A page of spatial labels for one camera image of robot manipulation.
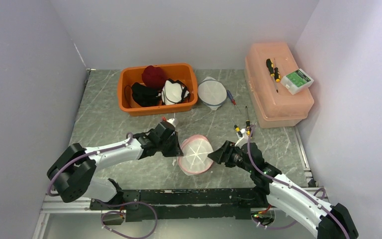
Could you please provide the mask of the white mesh blue-zip laundry bag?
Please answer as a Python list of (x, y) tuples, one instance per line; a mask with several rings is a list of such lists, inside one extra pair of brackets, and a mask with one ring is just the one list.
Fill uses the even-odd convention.
[(213, 77), (206, 77), (198, 85), (198, 97), (211, 110), (216, 111), (227, 99), (224, 85)]

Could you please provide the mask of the white mesh pink-zip laundry bag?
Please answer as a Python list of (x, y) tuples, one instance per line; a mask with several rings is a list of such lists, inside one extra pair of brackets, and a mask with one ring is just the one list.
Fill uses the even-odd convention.
[(183, 156), (177, 159), (178, 166), (188, 176), (206, 172), (213, 164), (207, 156), (213, 152), (208, 139), (200, 134), (185, 139), (180, 148)]

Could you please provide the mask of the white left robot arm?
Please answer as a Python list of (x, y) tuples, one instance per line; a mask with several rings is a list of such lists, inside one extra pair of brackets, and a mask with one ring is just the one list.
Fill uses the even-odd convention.
[(120, 142), (83, 147), (70, 145), (47, 171), (50, 185), (47, 195), (59, 196), (70, 203), (87, 197), (117, 209), (123, 202), (123, 190), (113, 179), (101, 179), (95, 173), (122, 162), (151, 157), (157, 152), (164, 157), (182, 156), (176, 118), (164, 119), (147, 132), (129, 132)]

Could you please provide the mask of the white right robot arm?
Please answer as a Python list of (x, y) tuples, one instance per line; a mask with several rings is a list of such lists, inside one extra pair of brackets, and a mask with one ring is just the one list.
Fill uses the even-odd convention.
[(276, 207), (304, 226), (317, 239), (356, 239), (358, 230), (342, 204), (332, 205), (294, 184), (279, 169), (266, 162), (253, 142), (241, 147), (226, 141), (208, 158), (226, 167), (239, 167), (255, 184), (257, 205)]

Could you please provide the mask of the black white bra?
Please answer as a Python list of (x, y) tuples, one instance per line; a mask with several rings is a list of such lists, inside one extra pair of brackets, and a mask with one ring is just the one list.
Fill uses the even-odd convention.
[(161, 91), (163, 105), (184, 103), (190, 97), (188, 87), (179, 80), (168, 79)]

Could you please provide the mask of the red bra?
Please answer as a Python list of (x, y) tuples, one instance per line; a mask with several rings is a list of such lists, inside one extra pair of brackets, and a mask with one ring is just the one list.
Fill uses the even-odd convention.
[(168, 77), (161, 67), (147, 66), (141, 74), (143, 83), (150, 88), (161, 90)]

